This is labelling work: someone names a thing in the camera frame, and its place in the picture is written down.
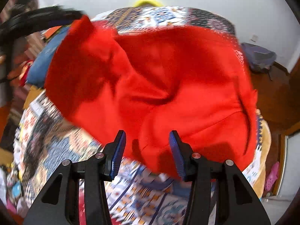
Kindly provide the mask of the red zip jacket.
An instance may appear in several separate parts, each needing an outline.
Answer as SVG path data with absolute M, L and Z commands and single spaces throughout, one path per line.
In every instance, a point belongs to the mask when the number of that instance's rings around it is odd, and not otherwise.
M 100 143 L 124 130 L 124 156 L 177 177 L 176 130 L 211 161 L 240 170 L 256 148 L 256 103 L 235 36 L 198 26 L 118 34 L 83 16 L 58 46 L 46 95 L 65 119 Z

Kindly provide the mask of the orange flat box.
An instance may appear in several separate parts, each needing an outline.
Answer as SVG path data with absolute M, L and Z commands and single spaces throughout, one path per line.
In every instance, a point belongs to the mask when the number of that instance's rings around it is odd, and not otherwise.
M 43 33 L 43 37 L 45 39 L 48 39 L 50 38 L 53 34 L 55 34 L 62 26 L 55 26 L 55 27 L 52 27 L 52 28 L 49 28 L 48 30 L 46 30 L 44 33 Z

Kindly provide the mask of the pink slipper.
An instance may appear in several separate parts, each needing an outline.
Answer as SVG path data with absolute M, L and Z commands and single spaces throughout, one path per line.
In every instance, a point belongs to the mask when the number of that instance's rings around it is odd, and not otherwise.
M 280 167 L 280 163 L 278 161 L 275 164 L 273 164 L 271 171 L 265 180 L 265 186 L 264 186 L 265 191 L 270 191 L 274 183 L 278 179 L 279 167 Z

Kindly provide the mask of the red plush toy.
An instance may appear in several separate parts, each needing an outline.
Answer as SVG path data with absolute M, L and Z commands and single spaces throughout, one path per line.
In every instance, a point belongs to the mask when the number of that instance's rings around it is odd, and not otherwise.
M 33 64 L 32 60 L 27 60 L 19 64 L 8 74 L 8 80 L 13 87 L 23 87 L 26 84 L 27 75 Z

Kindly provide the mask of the brown wooden wardrobe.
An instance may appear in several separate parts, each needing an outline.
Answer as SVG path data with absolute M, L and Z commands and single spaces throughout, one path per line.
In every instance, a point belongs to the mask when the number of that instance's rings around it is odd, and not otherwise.
M 274 186 L 274 195 L 293 197 L 299 189 L 299 62 L 289 75 L 287 88 L 280 95 L 285 100 L 286 111 L 283 129 L 279 131 L 280 167 Z

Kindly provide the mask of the folded blue jeans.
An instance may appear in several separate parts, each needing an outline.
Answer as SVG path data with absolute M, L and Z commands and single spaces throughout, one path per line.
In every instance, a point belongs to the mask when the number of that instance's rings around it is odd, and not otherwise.
M 43 88 L 47 72 L 52 58 L 61 44 L 62 40 L 68 33 L 69 26 L 64 26 L 49 40 L 43 50 L 39 53 L 29 69 L 26 83 L 34 85 L 38 88 Z

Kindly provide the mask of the patchwork patterned bedspread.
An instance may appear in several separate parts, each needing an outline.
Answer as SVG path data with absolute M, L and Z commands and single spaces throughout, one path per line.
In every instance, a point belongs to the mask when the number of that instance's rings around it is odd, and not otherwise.
M 236 37 L 233 24 L 226 18 L 195 8 L 128 7 L 90 21 L 99 27 L 111 27 L 120 35 L 171 26 L 198 26 Z M 259 130 L 257 112 L 256 123 L 255 152 Z M 62 161 L 88 160 L 102 152 L 106 145 L 65 119 L 48 98 L 45 86 L 23 114 L 21 144 L 20 170 L 29 208 Z M 250 164 L 240 171 L 251 185 Z M 192 184 L 184 182 L 178 173 L 175 178 L 154 173 L 123 153 L 118 174 L 104 184 L 111 224 L 183 224 Z M 215 224 L 216 197 L 217 182 L 213 180 L 208 224 Z M 79 224 L 86 224 L 83 179 L 79 181 L 79 216 Z

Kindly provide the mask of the grey backpack on floor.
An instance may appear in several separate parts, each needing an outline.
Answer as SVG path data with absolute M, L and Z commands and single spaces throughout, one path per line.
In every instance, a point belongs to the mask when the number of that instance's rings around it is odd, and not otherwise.
M 275 52 L 250 43 L 241 43 L 250 70 L 254 73 L 267 73 L 272 81 L 271 70 L 277 59 Z

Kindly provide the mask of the white wall socket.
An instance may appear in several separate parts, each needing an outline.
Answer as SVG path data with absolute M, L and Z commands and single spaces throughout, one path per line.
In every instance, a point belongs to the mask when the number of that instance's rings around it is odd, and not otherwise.
M 257 40 L 258 40 L 258 36 L 257 35 L 255 35 L 255 34 L 253 34 L 252 36 L 251 36 L 251 39 L 250 39 L 252 42 L 257 42 Z

